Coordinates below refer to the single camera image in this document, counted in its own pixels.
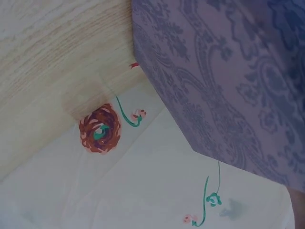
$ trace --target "gray stain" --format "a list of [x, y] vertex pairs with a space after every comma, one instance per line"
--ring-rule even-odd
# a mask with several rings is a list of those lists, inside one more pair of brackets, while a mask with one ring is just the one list
[[220, 213], [220, 217], [228, 217], [230, 220], [236, 220], [240, 218], [241, 214], [245, 212], [246, 207], [240, 202], [229, 199], [230, 208], [224, 208]]

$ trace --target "green stem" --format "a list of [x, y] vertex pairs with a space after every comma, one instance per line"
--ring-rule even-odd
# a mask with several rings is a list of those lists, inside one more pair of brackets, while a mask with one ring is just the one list
[[140, 121], [138, 120], [138, 123], [137, 123], [137, 124], [135, 124], [135, 123], [133, 123], [132, 121], [130, 121], [130, 120], [127, 118], [127, 116], [125, 115], [124, 111], [123, 111], [123, 108], [122, 108], [122, 106], [121, 106], [121, 103], [120, 103], [119, 98], [118, 98], [117, 96], [115, 96], [115, 98], [116, 98], [116, 100], [118, 101], [118, 104], [119, 104], [121, 113], [122, 113], [123, 118], [125, 119], [125, 121], [126, 121], [129, 125], [131, 125], [131, 126], [133, 126], [133, 127], [138, 127], [138, 126], [140, 125]]
[[217, 189], [216, 194], [218, 194], [218, 191], [219, 191], [219, 188], [220, 188], [220, 183], [221, 183], [221, 180], [220, 180], [220, 162], [218, 161], [218, 189]]
[[193, 226], [195, 226], [195, 227], [201, 227], [203, 225], [203, 223], [205, 222], [205, 217], [206, 217], [206, 213], [205, 213], [205, 195], [206, 195], [206, 188], [208, 186], [208, 180], [209, 180], [209, 176], [206, 178], [205, 185], [204, 185], [204, 192], [203, 192], [203, 219], [202, 219], [202, 222], [199, 225], [197, 224], [197, 222], [195, 222], [193, 224]]

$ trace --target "hand-painted flower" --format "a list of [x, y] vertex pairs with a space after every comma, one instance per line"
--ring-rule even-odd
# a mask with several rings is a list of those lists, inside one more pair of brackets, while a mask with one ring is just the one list
[[80, 121], [81, 143], [90, 153], [107, 154], [121, 138], [121, 121], [111, 104], [104, 104]]

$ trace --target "wooden table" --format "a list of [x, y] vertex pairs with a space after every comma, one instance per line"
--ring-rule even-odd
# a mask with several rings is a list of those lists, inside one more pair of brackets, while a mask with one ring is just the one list
[[0, 179], [113, 97], [130, 70], [129, 0], [0, 2]]

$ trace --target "green paint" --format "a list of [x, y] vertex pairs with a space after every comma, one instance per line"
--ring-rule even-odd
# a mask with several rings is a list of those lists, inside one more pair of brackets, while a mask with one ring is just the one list
[[125, 115], [125, 113], [124, 113], [124, 111], [123, 111], [123, 108], [122, 108], [122, 106], [121, 106], [121, 103], [120, 103], [119, 98], [118, 98], [117, 96], [115, 96], [115, 98], [116, 98], [116, 100], [118, 101], [118, 104], [119, 104], [121, 113], [122, 113], [123, 118], [125, 119], [125, 121], [126, 121], [129, 125], [131, 125], [132, 127], [138, 127], [138, 126], [140, 125], [141, 121], [143, 120], [143, 118], [141, 117], [141, 115], [138, 117], [138, 122], [137, 122], [136, 124], [133, 123], [133, 122], [130, 121], [130, 120], [127, 118], [127, 116]]
[[205, 222], [205, 194], [206, 194], [206, 188], [208, 186], [208, 181], [209, 181], [209, 176], [206, 178], [206, 181], [205, 181], [205, 185], [204, 185], [204, 192], [203, 192], [203, 217], [202, 217], [202, 221], [200, 224], [197, 224], [196, 221], [192, 220], [192, 226], [195, 226], [195, 227], [201, 227], [203, 225], [203, 223]]
[[116, 96], [115, 92], [108, 86], [108, 84], [107, 84], [105, 81], [104, 81], [104, 84], [105, 84], [105, 86], [111, 91], [111, 93], [114, 94], [116, 100], [118, 101], [118, 104], [119, 104], [119, 107], [120, 107], [120, 111], [121, 111], [121, 113], [122, 113], [122, 115], [123, 115], [124, 120], [125, 120], [129, 125], [131, 125], [132, 127], [138, 127], [138, 126], [140, 125], [141, 121], [143, 120], [143, 118], [142, 118], [141, 116], [139, 116], [139, 117], [138, 117], [138, 120], [137, 120], [137, 121], [138, 121], [137, 123], [133, 123], [132, 121], [130, 121], [130, 120], [127, 118], [125, 112], [123, 111], [121, 102], [120, 102], [119, 98]]
[[192, 220], [192, 226], [200, 227], [204, 224], [205, 218], [206, 218], [205, 202], [210, 202], [211, 207], [216, 207], [217, 205], [222, 205], [222, 202], [220, 200], [220, 196], [218, 195], [218, 191], [219, 191], [220, 183], [221, 183], [221, 180], [220, 180], [220, 162], [219, 161], [218, 161], [218, 178], [219, 179], [218, 179], [218, 189], [217, 189], [217, 191], [213, 192], [208, 197], [205, 197], [206, 189], [207, 189], [207, 186], [208, 186], [208, 180], [209, 180], [209, 177], [207, 177], [207, 179], [205, 181], [205, 185], [204, 185], [204, 192], [203, 192], [203, 217], [202, 217], [203, 219], [202, 219], [200, 224], [197, 224], [196, 221]]
[[101, 125], [99, 129], [95, 130], [94, 133], [93, 133], [93, 138], [94, 138], [94, 140], [100, 140], [102, 137], [104, 137], [105, 134], [106, 134], [106, 130], [109, 129], [109, 126], [107, 126], [107, 125]]

